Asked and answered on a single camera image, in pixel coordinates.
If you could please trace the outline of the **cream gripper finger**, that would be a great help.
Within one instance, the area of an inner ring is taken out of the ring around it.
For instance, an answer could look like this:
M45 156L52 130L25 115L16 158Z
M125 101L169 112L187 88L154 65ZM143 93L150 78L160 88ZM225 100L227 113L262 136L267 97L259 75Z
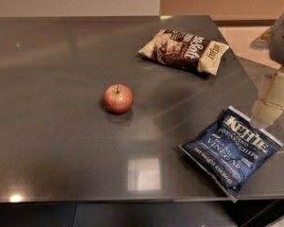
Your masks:
M265 129L273 125L283 112L284 66L262 78L252 110L251 125L257 129Z

